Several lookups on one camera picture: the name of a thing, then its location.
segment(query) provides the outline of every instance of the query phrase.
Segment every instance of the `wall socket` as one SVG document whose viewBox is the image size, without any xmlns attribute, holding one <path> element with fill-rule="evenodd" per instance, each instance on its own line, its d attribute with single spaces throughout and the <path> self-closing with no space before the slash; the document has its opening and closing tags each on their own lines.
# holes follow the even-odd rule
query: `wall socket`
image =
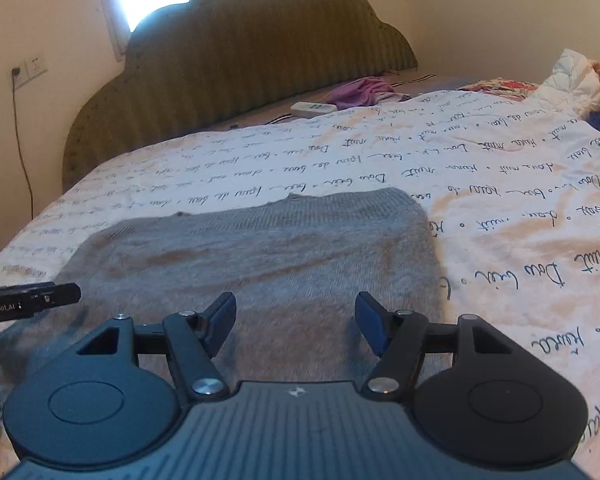
<svg viewBox="0 0 600 480">
<path fill-rule="evenodd" d="M 18 68 L 20 69 L 20 73 L 13 78 L 16 90 L 48 70 L 44 52 L 40 51 L 35 56 L 30 56 L 22 60 Z"/>
</svg>

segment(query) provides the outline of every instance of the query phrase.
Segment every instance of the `bed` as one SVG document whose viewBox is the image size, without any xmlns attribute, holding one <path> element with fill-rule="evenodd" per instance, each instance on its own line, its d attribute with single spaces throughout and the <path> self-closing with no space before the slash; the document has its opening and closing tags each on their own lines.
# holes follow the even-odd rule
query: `bed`
<svg viewBox="0 0 600 480">
<path fill-rule="evenodd" d="M 413 97 L 285 115 L 381 73 Z M 579 387 L 590 421 L 574 460 L 600 479 L 600 134 L 533 100 L 457 90 L 465 83 L 417 72 L 366 0 L 158 10 L 75 120 L 66 192 L 0 254 L 0 286 L 51 280 L 123 219 L 397 187 L 429 217 L 446 322 L 478 314 Z M 1 473 L 14 457 L 0 446 Z"/>
</svg>

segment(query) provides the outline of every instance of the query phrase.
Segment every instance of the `scalloped headboard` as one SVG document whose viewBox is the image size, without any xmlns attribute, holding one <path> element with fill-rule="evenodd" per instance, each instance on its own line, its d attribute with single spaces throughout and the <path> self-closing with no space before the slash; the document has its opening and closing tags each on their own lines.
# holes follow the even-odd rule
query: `scalloped headboard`
<svg viewBox="0 0 600 480">
<path fill-rule="evenodd" d="M 64 148 L 68 190 L 121 153 L 300 92 L 417 66 L 367 0 L 190 0 L 152 12 L 125 69 L 84 105 Z"/>
</svg>

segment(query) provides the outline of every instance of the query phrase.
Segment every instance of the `power cord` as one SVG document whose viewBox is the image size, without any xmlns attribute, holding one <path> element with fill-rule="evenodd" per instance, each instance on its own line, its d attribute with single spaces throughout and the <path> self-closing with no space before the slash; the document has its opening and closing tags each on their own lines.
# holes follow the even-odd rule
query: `power cord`
<svg viewBox="0 0 600 480">
<path fill-rule="evenodd" d="M 16 78 L 20 75 L 20 67 L 11 69 L 11 97 L 13 98 L 13 125 L 16 129 L 16 141 L 18 143 L 18 155 L 20 156 L 20 164 L 22 165 L 22 171 L 24 172 L 24 178 L 27 180 L 27 187 L 29 188 L 29 197 L 31 200 L 31 219 L 33 220 L 33 191 L 31 189 L 31 182 L 29 180 L 29 173 L 27 173 L 27 167 L 24 165 L 24 159 L 22 158 L 22 147 L 20 146 L 20 134 L 18 132 L 18 111 L 16 107 Z"/>
</svg>

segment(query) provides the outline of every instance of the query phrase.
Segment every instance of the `wall switch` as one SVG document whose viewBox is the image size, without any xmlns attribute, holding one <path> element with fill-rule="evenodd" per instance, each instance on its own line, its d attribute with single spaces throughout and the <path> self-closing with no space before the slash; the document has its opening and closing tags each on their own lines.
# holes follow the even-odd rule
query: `wall switch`
<svg viewBox="0 0 600 480">
<path fill-rule="evenodd" d="M 39 52 L 35 56 L 27 59 L 27 72 L 29 73 L 30 79 L 45 73 L 47 70 L 44 52 Z"/>
<path fill-rule="evenodd" d="M 20 64 L 14 68 L 19 68 L 20 73 L 17 76 L 14 76 L 14 75 L 12 75 L 11 70 L 9 70 L 9 77 L 13 77 L 13 85 L 15 86 L 15 89 L 17 90 L 18 88 L 20 88 L 22 85 L 24 85 L 26 82 L 29 81 L 29 73 L 27 73 L 27 64 L 24 61 L 21 61 Z"/>
</svg>

